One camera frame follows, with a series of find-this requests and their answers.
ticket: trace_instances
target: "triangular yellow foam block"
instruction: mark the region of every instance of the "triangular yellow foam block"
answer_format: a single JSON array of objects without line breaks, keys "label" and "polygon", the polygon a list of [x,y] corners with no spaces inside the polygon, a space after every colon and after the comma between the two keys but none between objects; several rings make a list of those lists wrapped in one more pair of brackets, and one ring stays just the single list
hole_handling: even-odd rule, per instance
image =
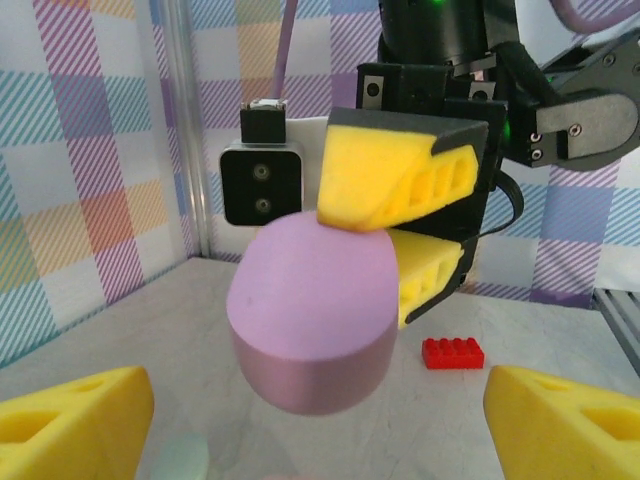
[{"label": "triangular yellow foam block", "polygon": [[437,155],[436,137],[329,125],[318,193],[318,221],[356,232],[409,222],[473,193],[471,145]]},{"label": "triangular yellow foam block", "polygon": [[133,480],[153,408],[142,367],[0,403],[0,480]]},{"label": "triangular yellow foam block", "polygon": [[407,316],[447,286],[462,257],[462,245],[413,232],[387,230],[398,262],[399,328]]},{"label": "triangular yellow foam block", "polygon": [[640,399],[494,367],[484,411],[506,480],[640,480]]}]

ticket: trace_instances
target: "red lego brick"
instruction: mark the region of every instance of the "red lego brick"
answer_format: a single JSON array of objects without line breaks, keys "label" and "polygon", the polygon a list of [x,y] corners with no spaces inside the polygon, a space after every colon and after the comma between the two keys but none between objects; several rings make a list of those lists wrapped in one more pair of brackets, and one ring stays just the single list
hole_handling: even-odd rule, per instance
[{"label": "red lego brick", "polygon": [[484,368],[484,352],[475,338],[427,338],[422,342],[422,358],[430,370]]}]

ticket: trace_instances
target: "plaid wall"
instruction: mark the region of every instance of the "plaid wall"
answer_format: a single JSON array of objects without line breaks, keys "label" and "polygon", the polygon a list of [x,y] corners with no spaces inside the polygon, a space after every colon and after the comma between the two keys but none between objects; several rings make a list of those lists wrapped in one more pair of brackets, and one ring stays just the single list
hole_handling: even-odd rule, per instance
[{"label": "plaid wall", "polygon": [[[251,228],[224,219],[218,156],[239,137],[241,101],[266,96],[284,0],[190,0],[194,48],[213,189],[215,250],[237,260]],[[621,2],[583,0],[585,16],[607,14]],[[518,2],[523,42],[544,62],[579,37],[548,2]],[[285,94],[292,117],[326,115],[353,106],[355,68],[375,59],[379,34],[375,0],[300,0]],[[540,35],[540,24],[544,35]],[[527,200],[512,228],[483,240],[466,290],[471,293],[588,307],[594,286],[640,290],[640,152],[597,173],[505,166]],[[486,227],[511,214],[492,195]]]},{"label": "plaid wall", "polygon": [[1,367],[193,248],[148,4],[0,12]]}]

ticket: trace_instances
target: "yellow foam gripper pad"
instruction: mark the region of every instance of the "yellow foam gripper pad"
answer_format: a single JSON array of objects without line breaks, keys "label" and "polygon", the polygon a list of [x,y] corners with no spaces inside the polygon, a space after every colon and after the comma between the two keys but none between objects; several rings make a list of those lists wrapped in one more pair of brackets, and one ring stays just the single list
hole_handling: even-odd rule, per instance
[{"label": "yellow foam gripper pad", "polygon": [[520,367],[484,411],[506,480],[640,480],[640,399]]},{"label": "yellow foam gripper pad", "polygon": [[387,230],[398,262],[398,326],[407,316],[444,290],[462,258],[457,242],[403,230]]},{"label": "yellow foam gripper pad", "polygon": [[373,231],[473,193],[485,122],[336,107],[327,128],[318,221]]},{"label": "yellow foam gripper pad", "polygon": [[133,480],[153,409],[142,367],[0,403],[0,480]]}]

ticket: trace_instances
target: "pink foam cylinder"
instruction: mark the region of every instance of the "pink foam cylinder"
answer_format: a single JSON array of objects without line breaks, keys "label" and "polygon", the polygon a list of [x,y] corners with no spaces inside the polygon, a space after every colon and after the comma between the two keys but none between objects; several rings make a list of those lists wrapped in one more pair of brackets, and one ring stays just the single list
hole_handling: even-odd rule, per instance
[{"label": "pink foam cylinder", "polygon": [[315,212],[260,230],[231,283],[227,316],[247,382],[271,405],[326,415],[367,398],[398,332],[398,267],[384,231],[318,224]]}]

